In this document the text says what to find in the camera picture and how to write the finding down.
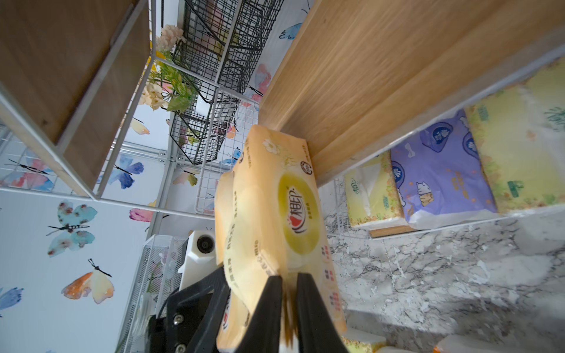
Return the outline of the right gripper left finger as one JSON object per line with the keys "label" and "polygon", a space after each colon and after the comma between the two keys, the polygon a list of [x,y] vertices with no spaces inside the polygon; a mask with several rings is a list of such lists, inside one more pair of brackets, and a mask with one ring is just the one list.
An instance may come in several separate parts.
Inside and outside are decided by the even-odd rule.
{"label": "right gripper left finger", "polygon": [[235,353],[278,353],[282,315],[282,278],[271,276],[251,317],[250,325]]}

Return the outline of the yellow green tissue pack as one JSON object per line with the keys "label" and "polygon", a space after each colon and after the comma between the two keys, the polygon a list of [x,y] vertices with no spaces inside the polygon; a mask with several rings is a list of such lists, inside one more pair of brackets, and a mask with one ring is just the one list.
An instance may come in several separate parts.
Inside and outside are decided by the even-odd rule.
{"label": "yellow green tissue pack", "polygon": [[373,353],[387,346],[383,336],[348,328],[341,340],[350,353]]}

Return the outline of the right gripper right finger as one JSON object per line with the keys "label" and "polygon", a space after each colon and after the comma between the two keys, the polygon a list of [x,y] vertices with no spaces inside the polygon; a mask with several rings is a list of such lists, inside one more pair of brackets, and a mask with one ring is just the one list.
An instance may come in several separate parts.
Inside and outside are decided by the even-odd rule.
{"label": "right gripper right finger", "polygon": [[299,352],[348,353],[311,274],[298,273]]}

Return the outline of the purple tissue pack bottom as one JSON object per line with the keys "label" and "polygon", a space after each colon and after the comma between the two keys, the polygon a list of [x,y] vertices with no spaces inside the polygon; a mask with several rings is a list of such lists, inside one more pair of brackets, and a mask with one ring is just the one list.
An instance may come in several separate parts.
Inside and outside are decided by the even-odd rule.
{"label": "purple tissue pack bottom", "polygon": [[393,147],[391,165],[404,216],[413,229],[498,215],[464,110]]}

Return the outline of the beige tissue pack shelf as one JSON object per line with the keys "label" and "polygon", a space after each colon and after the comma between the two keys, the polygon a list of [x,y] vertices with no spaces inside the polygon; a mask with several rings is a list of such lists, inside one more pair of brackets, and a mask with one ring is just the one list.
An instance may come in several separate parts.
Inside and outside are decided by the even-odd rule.
{"label": "beige tissue pack shelf", "polygon": [[217,261],[231,293],[216,338],[234,352],[270,276],[282,278],[281,343],[297,333],[297,275],[313,276],[330,320],[347,330],[307,143],[264,126],[251,128],[241,156],[216,188]]}

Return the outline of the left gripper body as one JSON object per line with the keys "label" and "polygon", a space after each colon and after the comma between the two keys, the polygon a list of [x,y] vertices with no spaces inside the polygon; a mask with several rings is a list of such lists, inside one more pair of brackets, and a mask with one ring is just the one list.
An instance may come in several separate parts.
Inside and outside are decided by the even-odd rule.
{"label": "left gripper body", "polygon": [[170,316],[150,318],[145,352],[185,352],[185,308],[182,305]]}

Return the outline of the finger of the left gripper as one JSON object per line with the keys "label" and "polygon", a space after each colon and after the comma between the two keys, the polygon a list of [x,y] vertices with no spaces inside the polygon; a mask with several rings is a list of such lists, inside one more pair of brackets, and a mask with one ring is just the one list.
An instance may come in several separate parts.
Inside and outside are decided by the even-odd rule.
{"label": "finger of the left gripper", "polygon": [[217,352],[229,294],[222,267],[173,294],[166,306],[166,351]]}

